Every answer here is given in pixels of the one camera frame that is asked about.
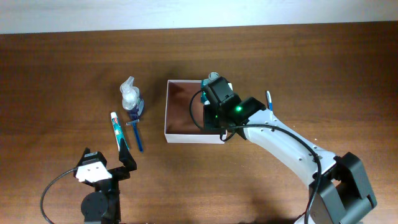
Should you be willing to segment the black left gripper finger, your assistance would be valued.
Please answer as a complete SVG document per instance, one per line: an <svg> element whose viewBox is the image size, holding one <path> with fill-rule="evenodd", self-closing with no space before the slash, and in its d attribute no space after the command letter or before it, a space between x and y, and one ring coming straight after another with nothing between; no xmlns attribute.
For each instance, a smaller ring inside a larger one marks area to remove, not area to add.
<svg viewBox="0 0 398 224"><path fill-rule="evenodd" d="M83 151L83 155L81 159L78 161L77 167L92 164L95 162L101 162L104 166L107 165L107 160L105 159L104 155L99 152L91 152L89 148L85 148Z"/></svg>
<svg viewBox="0 0 398 224"><path fill-rule="evenodd" d="M123 163L124 167L128 171L134 171L137 169L137 164L131 156L124 139L121 139L119 143L119 161Z"/></svg>

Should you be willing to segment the teal mouthwash bottle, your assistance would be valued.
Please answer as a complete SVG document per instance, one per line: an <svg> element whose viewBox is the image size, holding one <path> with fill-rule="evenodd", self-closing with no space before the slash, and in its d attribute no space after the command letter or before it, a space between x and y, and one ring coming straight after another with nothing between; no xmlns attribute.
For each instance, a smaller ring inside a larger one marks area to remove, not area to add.
<svg viewBox="0 0 398 224"><path fill-rule="evenodd" d="M217 72L211 72L201 82L201 100L205 105L218 105L233 97L232 84Z"/></svg>

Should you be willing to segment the foam pump bottle blue liquid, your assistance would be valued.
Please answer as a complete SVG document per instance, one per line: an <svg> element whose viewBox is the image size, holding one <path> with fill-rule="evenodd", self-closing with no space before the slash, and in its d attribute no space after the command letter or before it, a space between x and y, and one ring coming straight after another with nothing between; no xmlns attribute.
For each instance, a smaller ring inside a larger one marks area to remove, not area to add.
<svg viewBox="0 0 398 224"><path fill-rule="evenodd" d="M144 99L140 89L134 86L134 77L130 76L120 86L122 105L131 120L140 119L144 111Z"/></svg>

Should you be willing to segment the blue white toothbrush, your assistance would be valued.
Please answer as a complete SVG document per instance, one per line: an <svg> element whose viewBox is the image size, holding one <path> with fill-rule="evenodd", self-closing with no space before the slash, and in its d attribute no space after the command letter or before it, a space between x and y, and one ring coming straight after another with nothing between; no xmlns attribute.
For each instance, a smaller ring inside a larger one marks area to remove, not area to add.
<svg viewBox="0 0 398 224"><path fill-rule="evenodd" d="M272 104L272 97L270 91L266 91L266 97L267 97L267 104L268 108L271 112L273 112L273 104Z"/></svg>

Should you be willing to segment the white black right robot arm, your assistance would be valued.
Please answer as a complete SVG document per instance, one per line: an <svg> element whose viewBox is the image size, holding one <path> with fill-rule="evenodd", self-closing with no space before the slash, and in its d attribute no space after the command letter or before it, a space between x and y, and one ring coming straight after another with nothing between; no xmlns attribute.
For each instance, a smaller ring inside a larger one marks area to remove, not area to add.
<svg viewBox="0 0 398 224"><path fill-rule="evenodd" d="M280 122L255 98L207 96L205 129L238 134L271 153L308 187L297 223L359 223L377 205L366 169L351 152L327 151Z"/></svg>

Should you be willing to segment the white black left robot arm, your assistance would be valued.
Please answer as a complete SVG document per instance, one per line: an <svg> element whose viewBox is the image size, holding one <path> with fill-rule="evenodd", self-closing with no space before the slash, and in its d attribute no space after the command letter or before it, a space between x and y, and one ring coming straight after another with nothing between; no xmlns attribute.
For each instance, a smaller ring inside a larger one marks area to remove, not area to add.
<svg viewBox="0 0 398 224"><path fill-rule="evenodd" d="M73 175L79 182L94 188L81 203L85 223L120 223L119 182L129 179L130 172L137 169L124 139L119 143L119 161L122 166L107 169L107 160L101 152L84 150Z"/></svg>

